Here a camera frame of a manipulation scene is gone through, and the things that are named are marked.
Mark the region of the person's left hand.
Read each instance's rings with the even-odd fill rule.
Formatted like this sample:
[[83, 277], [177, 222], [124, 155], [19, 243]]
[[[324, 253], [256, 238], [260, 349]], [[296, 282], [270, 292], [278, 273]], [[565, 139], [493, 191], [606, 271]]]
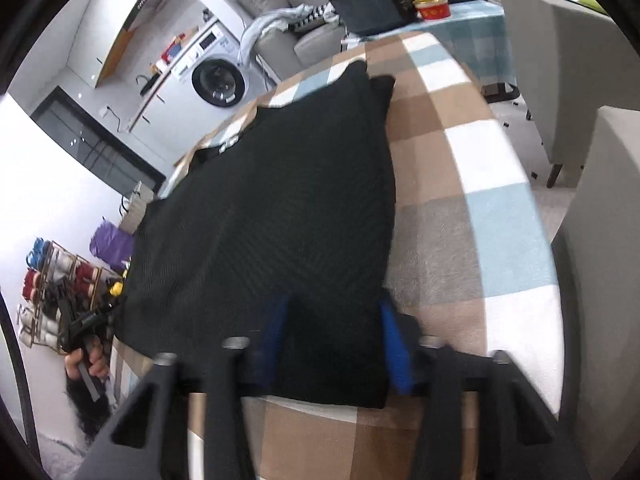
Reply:
[[66, 376], [71, 380], [79, 380], [81, 365], [85, 365], [92, 377], [105, 378], [108, 375], [108, 363], [104, 356], [103, 344], [99, 339], [92, 342], [90, 350], [76, 349], [66, 354], [64, 359]]

